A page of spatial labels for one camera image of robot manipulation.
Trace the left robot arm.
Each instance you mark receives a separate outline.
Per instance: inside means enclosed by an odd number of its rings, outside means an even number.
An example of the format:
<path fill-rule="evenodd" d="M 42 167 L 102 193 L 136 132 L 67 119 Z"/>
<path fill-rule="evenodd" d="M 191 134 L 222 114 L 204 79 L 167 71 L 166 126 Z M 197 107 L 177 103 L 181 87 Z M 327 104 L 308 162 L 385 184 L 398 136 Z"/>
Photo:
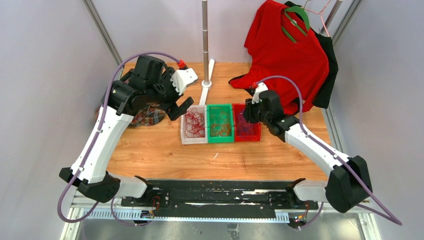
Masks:
<path fill-rule="evenodd" d="M 72 166 L 60 170 L 59 177 L 100 203 L 115 197 L 132 197 L 140 206 L 149 206 L 153 193 L 145 179 L 110 173 L 107 166 L 119 139 L 140 110 L 156 105 L 170 120 L 177 120 L 194 102 L 191 97 L 181 105 L 177 101 L 197 81 L 195 71 L 184 62 L 174 69 L 157 57 L 139 56 L 135 67 L 113 81 L 104 94 L 84 149 Z"/>

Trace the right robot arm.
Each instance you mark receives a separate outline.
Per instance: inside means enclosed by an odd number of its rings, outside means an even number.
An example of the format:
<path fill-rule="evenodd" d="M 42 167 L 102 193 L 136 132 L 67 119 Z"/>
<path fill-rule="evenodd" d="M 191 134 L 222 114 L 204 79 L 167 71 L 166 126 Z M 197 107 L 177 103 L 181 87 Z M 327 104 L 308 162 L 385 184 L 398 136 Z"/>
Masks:
<path fill-rule="evenodd" d="M 282 142 L 295 147 L 326 174 L 326 181 L 300 178 L 286 187 L 286 203 L 294 209 L 306 201 L 329 203 L 346 213 L 370 197 L 372 184 L 368 165 L 359 155 L 351 157 L 328 145 L 301 123 L 287 115 L 277 93 L 265 90 L 245 100 L 243 117 L 248 123 L 260 123 Z"/>

